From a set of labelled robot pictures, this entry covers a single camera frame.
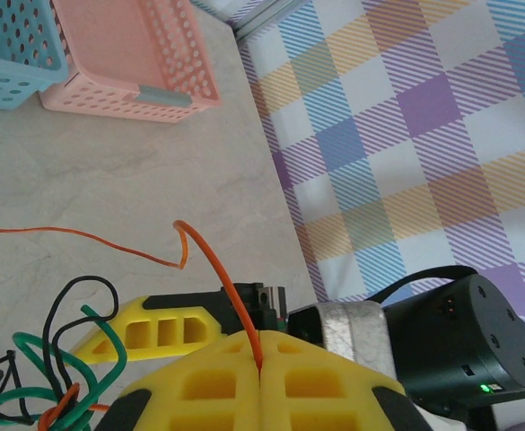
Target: checkered tablecloth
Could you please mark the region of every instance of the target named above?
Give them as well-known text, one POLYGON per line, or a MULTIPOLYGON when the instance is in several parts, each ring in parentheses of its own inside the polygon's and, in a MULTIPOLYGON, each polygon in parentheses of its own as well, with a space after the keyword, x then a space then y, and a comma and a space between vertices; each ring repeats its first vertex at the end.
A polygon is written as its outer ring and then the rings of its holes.
POLYGON ((458 263, 525 320, 525 1, 315 0, 241 53, 320 300, 458 263))

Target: pink plastic basket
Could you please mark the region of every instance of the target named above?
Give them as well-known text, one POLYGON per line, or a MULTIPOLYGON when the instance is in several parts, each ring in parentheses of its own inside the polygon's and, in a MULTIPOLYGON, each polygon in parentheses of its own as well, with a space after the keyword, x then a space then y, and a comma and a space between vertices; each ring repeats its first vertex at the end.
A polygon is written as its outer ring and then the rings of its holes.
POLYGON ((220 105, 189 0, 52 0, 69 78, 45 108, 176 123, 220 105))

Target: beige floor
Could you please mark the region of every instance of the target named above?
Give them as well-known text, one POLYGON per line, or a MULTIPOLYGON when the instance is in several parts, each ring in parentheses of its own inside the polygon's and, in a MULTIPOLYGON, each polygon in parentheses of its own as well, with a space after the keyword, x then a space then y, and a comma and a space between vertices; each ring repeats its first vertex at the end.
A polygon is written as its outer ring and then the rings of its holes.
MULTIPOLYGON (((312 303, 232 32, 199 14, 223 106, 176 126, 50 112, 38 98, 0 111, 0 227, 83 229, 177 260, 171 223, 182 218, 210 241, 235 281, 285 286, 291 309, 312 303)), ((178 271, 62 233, 0 235, 0 356, 13 347, 15 331, 39 335, 59 290, 84 274, 108 278, 123 302, 220 287, 194 245, 187 268, 178 271)), ((111 306, 101 286, 78 286, 56 327, 81 317, 83 303, 99 312, 111 306)), ((69 333, 62 346, 70 348, 86 330, 69 333)), ((24 357, 19 363, 26 385, 45 385, 24 357)), ((103 401, 164 363, 129 365, 103 401)), ((97 373, 105 369, 99 366, 97 373)))

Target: green wire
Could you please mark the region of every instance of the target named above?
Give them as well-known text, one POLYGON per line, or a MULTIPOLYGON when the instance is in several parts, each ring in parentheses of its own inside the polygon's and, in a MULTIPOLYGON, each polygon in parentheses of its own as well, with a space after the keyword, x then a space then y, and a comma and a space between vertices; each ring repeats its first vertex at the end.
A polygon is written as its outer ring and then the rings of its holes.
MULTIPOLYGON (((100 317, 88 305, 83 305, 83 307, 81 307, 81 311, 89 317, 100 317)), ((91 429, 88 424, 91 420, 93 412, 89 411, 89 407, 92 404, 95 404, 102 393, 105 392, 109 386, 118 379, 127 365, 127 351, 117 333, 105 321, 96 321, 95 323, 99 326, 99 328, 101 328, 101 330, 104 331, 107 337, 109 337, 113 347, 117 350, 118 361, 115 366, 113 366, 113 368, 102 378, 102 380, 97 382, 96 376, 87 364, 85 364, 76 356, 61 350, 64 361, 76 369, 87 382, 89 393, 74 407, 72 411, 70 411, 63 418, 57 420, 50 428, 51 431, 90 431, 91 429)), ((29 347, 29 345, 42 347, 42 340, 39 337, 35 337, 34 335, 24 332, 17 332, 13 334, 13 343, 26 357, 29 358, 29 360, 43 373, 43 375, 46 375, 44 363, 29 347)), ((50 355, 53 356, 54 350, 50 344, 48 349, 50 355)), ((20 398, 40 398, 43 400, 52 400, 57 402, 57 397, 51 389, 30 387, 13 389, 0 394, 0 406, 7 401, 18 400, 20 398)), ((33 415, 34 419, 37 419, 38 417, 39 415, 33 415)), ((13 423, 0 419, 0 425, 13 425, 13 423)))

